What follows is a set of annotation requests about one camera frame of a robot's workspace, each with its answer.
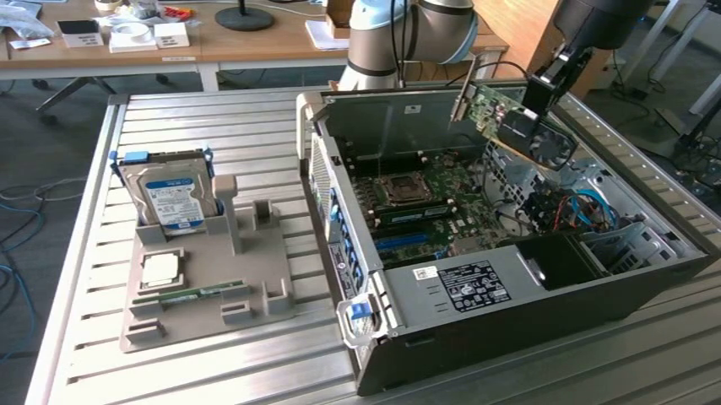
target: white paper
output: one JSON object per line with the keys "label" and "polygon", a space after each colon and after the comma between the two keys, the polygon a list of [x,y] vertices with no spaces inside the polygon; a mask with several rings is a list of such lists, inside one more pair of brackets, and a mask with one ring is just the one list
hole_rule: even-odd
{"label": "white paper", "polygon": [[12,40],[10,46],[13,49],[26,49],[34,46],[42,46],[49,44],[48,38],[40,38],[38,40]]}
{"label": "white paper", "polygon": [[325,21],[305,21],[305,29],[311,35],[313,46],[321,51],[348,49],[349,41],[333,39]]}

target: heatsink fan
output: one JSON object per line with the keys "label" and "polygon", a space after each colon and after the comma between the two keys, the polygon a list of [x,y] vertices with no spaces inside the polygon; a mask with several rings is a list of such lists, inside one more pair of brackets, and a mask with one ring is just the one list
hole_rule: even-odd
{"label": "heatsink fan", "polygon": [[542,166],[559,170],[575,147],[576,143],[564,134],[540,126],[530,140],[528,155]]}

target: blue cable on floor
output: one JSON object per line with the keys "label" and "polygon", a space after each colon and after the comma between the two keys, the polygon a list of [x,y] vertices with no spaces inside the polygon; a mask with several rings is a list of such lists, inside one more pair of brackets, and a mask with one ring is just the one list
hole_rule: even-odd
{"label": "blue cable on floor", "polygon": [[32,230],[30,234],[14,245],[5,247],[1,251],[10,251],[12,249],[16,249],[20,245],[22,245],[29,239],[33,238],[33,236],[40,232],[40,229],[42,228],[44,224],[44,217],[42,213],[40,211],[34,211],[33,209],[21,209],[21,208],[13,208],[8,207],[6,205],[0,203],[0,208],[6,209],[8,211],[13,211],[16,213],[32,213],[37,217],[37,224],[34,225],[34,229]]}
{"label": "blue cable on floor", "polygon": [[17,281],[17,285],[20,286],[20,290],[22,291],[22,297],[25,297],[25,303],[26,303],[26,309],[30,311],[30,330],[26,333],[25,339],[22,339],[22,342],[17,345],[17,348],[8,352],[2,358],[0,359],[0,365],[10,358],[10,356],[16,353],[22,351],[25,346],[30,344],[32,341],[32,335],[34,335],[34,307],[32,306],[32,300],[30,300],[30,293],[26,290],[25,281],[22,281],[22,278],[17,274],[14,270],[12,270],[10,267],[0,264],[0,270],[2,270],[10,277],[14,278]]}

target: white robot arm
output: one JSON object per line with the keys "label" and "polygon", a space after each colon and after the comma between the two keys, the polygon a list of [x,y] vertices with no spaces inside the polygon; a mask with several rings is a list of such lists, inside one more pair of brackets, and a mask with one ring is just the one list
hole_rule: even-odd
{"label": "white robot arm", "polygon": [[337,89],[393,88],[396,57],[442,64],[460,62],[476,34],[471,0],[420,0],[416,4],[408,0],[356,0],[349,16],[348,66]]}

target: cpu socket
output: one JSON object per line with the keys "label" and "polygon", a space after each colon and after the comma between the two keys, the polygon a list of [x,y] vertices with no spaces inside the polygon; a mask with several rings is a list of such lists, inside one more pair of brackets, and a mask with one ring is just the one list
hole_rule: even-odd
{"label": "cpu socket", "polygon": [[392,205],[419,203],[432,199],[428,186],[419,173],[384,175],[380,177],[380,185]]}

